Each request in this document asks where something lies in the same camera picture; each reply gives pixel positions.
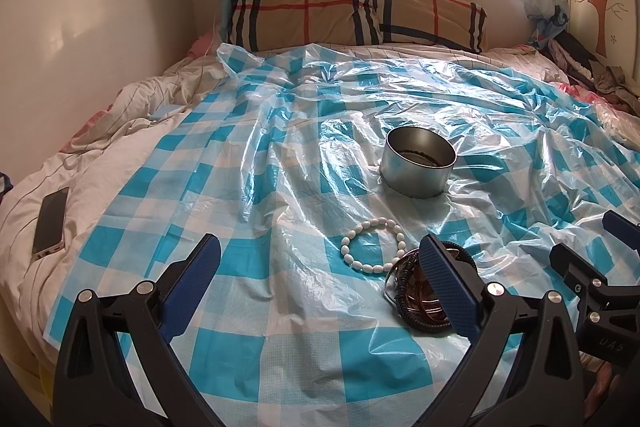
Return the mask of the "person's right hand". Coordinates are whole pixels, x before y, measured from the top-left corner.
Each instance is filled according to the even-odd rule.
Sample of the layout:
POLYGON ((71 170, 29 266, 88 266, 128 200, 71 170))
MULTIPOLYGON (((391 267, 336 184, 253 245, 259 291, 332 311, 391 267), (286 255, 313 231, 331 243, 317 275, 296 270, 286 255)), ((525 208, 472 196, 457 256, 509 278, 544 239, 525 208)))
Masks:
POLYGON ((611 363, 602 361, 592 355, 583 353, 580 356, 582 368, 585 369, 585 418, 590 418, 600 407, 601 402, 620 384, 620 374, 614 371, 611 363))

